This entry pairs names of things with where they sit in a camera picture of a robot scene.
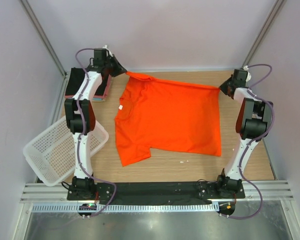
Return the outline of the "white plastic basket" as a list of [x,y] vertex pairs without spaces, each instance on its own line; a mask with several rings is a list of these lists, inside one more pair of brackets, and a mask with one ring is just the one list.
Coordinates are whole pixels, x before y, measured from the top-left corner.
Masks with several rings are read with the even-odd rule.
[[88,136],[73,135],[63,116],[24,148],[23,155],[43,183],[52,187],[74,174],[84,179],[93,174],[91,158],[109,139],[109,134],[99,123]]

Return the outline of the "orange t-shirt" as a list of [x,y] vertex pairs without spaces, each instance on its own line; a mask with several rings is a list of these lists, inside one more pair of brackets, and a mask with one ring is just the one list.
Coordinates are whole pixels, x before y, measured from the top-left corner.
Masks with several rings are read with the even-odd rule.
[[123,166],[150,158],[151,149],[219,157],[219,88],[128,72],[114,119]]

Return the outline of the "aluminium frame rail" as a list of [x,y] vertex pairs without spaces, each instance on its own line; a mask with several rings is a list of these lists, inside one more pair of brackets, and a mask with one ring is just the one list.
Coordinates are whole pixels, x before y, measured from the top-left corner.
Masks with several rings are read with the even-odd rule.
[[[243,181],[238,193],[220,193],[215,183],[203,180],[190,182],[132,182],[117,183],[117,187],[97,184],[98,198],[104,204],[115,194],[114,205],[168,205],[172,203],[186,205],[201,201],[225,201],[246,199],[258,201],[292,200],[293,194],[285,180],[257,180],[252,183]],[[43,183],[25,185],[21,203],[83,202],[93,198],[74,196],[73,192],[57,184],[46,186]]]

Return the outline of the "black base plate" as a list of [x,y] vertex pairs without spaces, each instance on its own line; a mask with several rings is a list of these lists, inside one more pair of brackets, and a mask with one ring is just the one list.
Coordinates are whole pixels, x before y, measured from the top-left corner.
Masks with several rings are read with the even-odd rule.
[[99,201],[105,205],[110,198],[111,205],[128,206],[186,206],[208,205],[217,199],[244,199],[240,186],[237,193],[218,189],[216,182],[203,180],[183,182],[117,182],[116,187],[108,183],[97,183],[92,190],[70,187],[69,201]]

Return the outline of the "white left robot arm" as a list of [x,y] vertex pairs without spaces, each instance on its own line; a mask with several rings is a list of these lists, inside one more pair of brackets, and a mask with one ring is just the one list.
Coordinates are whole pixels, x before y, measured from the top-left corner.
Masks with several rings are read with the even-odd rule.
[[90,151],[92,132],[97,124],[92,100],[104,80],[127,72],[107,45],[91,50],[93,57],[88,67],[79,63],[84,79],[78,91],[64,102],[66,125],[72,133],[75,152],[74,176],[67,187],[68,200],[91,200],[97,194]]

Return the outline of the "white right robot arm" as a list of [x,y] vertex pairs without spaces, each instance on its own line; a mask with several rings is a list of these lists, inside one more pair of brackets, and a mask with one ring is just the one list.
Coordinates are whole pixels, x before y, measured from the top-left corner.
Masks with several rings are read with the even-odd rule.
[[235,125],[238,144],[215,185],[215,192],[221,198],[231,198],[243,191],[243,173],[252,151],[268,135],[274,123],[273,103],[253,93],[247,86],[251,78],[246,65],[235,69],[231,77],[219,86],[225,95],[241,104]]

